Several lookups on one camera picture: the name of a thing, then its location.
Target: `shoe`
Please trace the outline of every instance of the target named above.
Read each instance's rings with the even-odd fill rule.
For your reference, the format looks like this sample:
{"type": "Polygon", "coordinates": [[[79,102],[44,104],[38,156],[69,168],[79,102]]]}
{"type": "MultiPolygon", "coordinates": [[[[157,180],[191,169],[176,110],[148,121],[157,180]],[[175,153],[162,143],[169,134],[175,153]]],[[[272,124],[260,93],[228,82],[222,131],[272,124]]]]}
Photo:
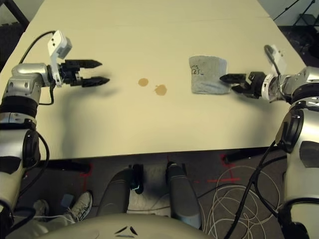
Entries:
{"type": "Polygon", "coordinates": [[[74,206],[68,210],[75,222],[80,222],[89,214],[93,204],[93,197],[90,192],[83,193],[74,206]]]}
{"type": "MultiPolygon", "coordinates": [[[[33,204],[35,209],[35,217],[45,217],[49,215],[49,204],[46,200],[40,199],[33,204]]],[[[36,218],[38,221],[45,221],[44,218],[36,218]]]]}

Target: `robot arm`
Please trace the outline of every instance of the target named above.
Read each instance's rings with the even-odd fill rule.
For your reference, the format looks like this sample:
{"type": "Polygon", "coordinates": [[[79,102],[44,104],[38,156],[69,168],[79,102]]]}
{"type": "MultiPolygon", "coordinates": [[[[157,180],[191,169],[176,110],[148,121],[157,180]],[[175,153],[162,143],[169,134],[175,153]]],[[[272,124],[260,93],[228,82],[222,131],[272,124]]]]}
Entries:
{"type": "Polygon", "coordinates": [[[276,144],[287,153],[285,198],[278,221],[285,238],[319,238],[319,68],[306,67],[296,75],[263,72],[228,74],[223,82],[233,91],[269,102],[291,104],[276,135],[276,144]]]}
{"type": "Polygon", "coordinates": [[[70,41],[56,31],[48,43],[51,66],[19,64],[12,69],[0,104],[0,238],[7,235],[13,224],[12,212],[25,171],[40,161],[35,117],[41,88],[50,87],[53,96],[55,85],[90,87],[109,81],[103,77],[80,77],[80,68],[101,65],[94,60],[66,60],[57,64],[56,58],[64,58],[71,47],[70,41]]]}

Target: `table surface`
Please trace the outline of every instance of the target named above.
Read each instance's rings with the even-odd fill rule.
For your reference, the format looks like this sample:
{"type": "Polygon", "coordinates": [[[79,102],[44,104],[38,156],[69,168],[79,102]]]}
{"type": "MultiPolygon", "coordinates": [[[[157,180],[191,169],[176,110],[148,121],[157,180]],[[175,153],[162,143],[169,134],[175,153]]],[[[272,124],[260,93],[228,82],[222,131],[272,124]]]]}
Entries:
{"type": "MultiPolygon", "coordinates": [[[[96,88],[65,85],[55,89],[54,105],[38,107],[37,130],[52,159],[267,146],[289,105],[192,94],[188,59],[213,55],[227,60],[229,73],[267,73],[263,47],[275,44],[286,73],[305,66],[256,0],[45,0],[0,74],[1,91],[32,40],[56,29],[71,39],[67,59],[103,63],[84,76],[111,80],[96,88]],[[162,84],[167,93],[158,96],[162,84]]],[[[25,62],[49,64],[48,40],[25,62]]],[[[40,101],[50,101],[48,89],[40,101]]]]}

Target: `table leg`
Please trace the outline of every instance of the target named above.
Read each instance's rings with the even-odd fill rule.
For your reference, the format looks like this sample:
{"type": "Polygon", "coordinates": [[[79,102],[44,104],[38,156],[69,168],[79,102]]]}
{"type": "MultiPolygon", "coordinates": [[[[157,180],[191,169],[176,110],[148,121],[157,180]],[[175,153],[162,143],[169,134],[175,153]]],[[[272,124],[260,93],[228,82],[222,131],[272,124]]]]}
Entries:
{"type": "MultiPolygon", "coordinates": [[[[264,154],[266,152],[267,148],[268,147],[238,149],[234,153],[226,154],[223,157],[223,160],[225,161],[226,164],[229,164],[229,163],[241,160],[241,159],[264,154]]],[[[279,150],[279,148],[275,146],[272,148],[271,151],[276,151],[276,150],[279,150]]]]}
{"type": "Polygon", "coordinates": [[[309,8],[312,6],[312,4],[314,4],[315,2],[316,2],[316,0],[312,0],[312,1],[310,2],[310,4],[307,6],[307,8],[304,10],[304,12],[299,15],[298,19],[295,21],[295,23],[293,24],[293,26],[296,26],[296,25],[297,25],[297,23],[298,23],[299,20],[302,18],[302,16],[306,14],[306,12],[308,11],[308,9],[309,9],[309,8]]]}
{"type": "MultiPolygon", "coordinates": [[[[38,167],[42,167],[44,161],[40,161],[38,167]]],[[[47,166],[49,169],[62,170],[62,171],[75,171],[81,173],[90,172],[91,166],[88,163],[75,163],[71,159],[65,160],[52,160],[49,161],[47,166]]]]}

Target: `coffee stain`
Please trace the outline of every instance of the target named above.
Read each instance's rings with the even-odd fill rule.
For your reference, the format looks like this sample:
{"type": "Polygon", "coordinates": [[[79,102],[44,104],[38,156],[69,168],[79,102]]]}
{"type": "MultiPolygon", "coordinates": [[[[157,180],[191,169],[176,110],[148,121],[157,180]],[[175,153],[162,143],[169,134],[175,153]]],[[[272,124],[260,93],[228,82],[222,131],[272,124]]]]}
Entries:
{"type": "Polygon", "coordinates": [[[140,86],[147,86],[148,85],[148,83],[149,83],[149,80],[148,79],[146,79],[146,78],[141,78],[140,80],[139,80],[139,85],[140,86]]]}
{"type": "Polygon", "coordinates": [[[155,92],[158,96],[164,96],[167,92],[167,88],[165,85],[156,86],[155,92]]]}

